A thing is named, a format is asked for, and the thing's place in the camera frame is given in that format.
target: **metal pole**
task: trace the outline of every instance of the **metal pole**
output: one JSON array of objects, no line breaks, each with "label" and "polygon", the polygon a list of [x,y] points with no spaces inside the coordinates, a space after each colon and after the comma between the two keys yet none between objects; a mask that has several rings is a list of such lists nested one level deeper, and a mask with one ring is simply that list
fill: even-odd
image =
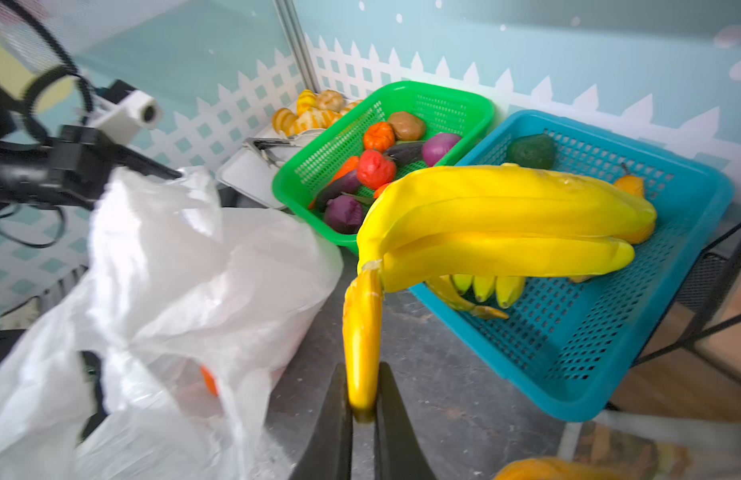
[{"label": "metal pole", "polygon": [[288,40],[290,50],[296,59],[296,66],[301,76],[304,78],[304,85],[311,91],[318,90],[317,75],[314,74],[309,48],[304,38],[301,24],[298,22],[296,7],[292,0],[274,0],[274,7],[277,9],[280,17],[280,23],[285,31],[285,38]]}]

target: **plastic bag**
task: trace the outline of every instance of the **plastic bag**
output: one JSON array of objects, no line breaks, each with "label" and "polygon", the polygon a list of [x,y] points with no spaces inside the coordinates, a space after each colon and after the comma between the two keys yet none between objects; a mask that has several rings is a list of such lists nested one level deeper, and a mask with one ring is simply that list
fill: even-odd
[{"label": "plastic bag", "polygon": [[[201,170],[115,170],[88,243],[91,269],[0,365],[0,478],[246,478],[337,247],[277,210],[222,209]],[[109,415],[78,445],[94,410],[82,350],[102,359]]]}]

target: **brown potato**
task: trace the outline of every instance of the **brown potato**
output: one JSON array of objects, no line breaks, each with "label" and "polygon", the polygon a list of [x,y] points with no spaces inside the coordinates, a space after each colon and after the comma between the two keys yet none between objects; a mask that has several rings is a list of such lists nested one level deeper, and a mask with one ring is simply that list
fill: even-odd
[{"label": "brown potato", "polygon": [[420,140],[426,133],[423,120],[406,111],[396,111],[389,116],[397,140]]}]

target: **plastic basket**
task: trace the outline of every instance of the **plastic basket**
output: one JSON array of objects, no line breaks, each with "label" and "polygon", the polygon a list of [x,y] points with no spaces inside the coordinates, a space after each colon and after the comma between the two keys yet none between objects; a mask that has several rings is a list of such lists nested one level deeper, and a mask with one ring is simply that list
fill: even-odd
[{"label": "plastic basket", "polygon": [[[363,153],[363,135],[368,127],[386,120],[396,111],[409,111],[424,120],[424,139],[443,131],[461,135],[461,141],[438,163],[453,165],[483,138],[494,109],[487,98],[466,91],[419,82],[388,84],[373,92],[280,168],[272,183],[274,197],[325,238],[356,254],[357,235],[337,233],[308,206],[347,158]],[[419,168],[426,168],[426,164],[420,161],[407,165],[399,169],[396,178]],[[373,197],[373,191],[362,187],[358,195]]]},{"label": "plastic basket", "polygon": [[501,164],[512,139],[540,133],[557,143],[555,170],[613,182],[625,174],[619,165],[625,163],[645,179],[658,220],[653,236],[634,247],[634,261],[580,284],[529,279],[508,311],[509,320],[455,312],[423,284],[411,290],[538,407],[583,422],[605,406],[653,333],[729,205],[733,188],[712,168],[533,110],[512,115],[459,165]]}]

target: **eggplant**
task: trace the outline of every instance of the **eggplant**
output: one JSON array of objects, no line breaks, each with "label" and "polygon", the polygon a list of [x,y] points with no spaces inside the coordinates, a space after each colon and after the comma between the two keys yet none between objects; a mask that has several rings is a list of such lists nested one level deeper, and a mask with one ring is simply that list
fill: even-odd
[{"label": "eggplant", "polygon": [[397,167],[405,167],[423,159],[423,154],[421,153],[423,144],[423,141],[398,143],[387,148],[384,154],[394,160]]},{"label": "eggplant", "polygon": [[329,200],[332,200],[343,193],[355,194],[360,187],[362,187],[362,184],[360,183],[360,179],[357,178],[357,170],[352,170],[338,180],[335,180],[333,183],[328,184],[327,187],[323,188],[318,193],[318,197],[314,199],[314,209],[319,212],[324,212]]}]

